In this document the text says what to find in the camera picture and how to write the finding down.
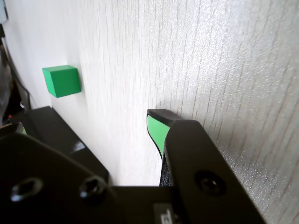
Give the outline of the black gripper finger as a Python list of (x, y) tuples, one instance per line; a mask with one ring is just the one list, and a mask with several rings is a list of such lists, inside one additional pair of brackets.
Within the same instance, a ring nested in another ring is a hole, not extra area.
[(116, 195), (94, 172), (20, 125), (0, 130), (0, 221), (3, 224), (124, 224)]
[(166, 109), (147, 110), (148, 133), (166, 161), (189, 224), (262, 224), (257, 208), (202, 125)]

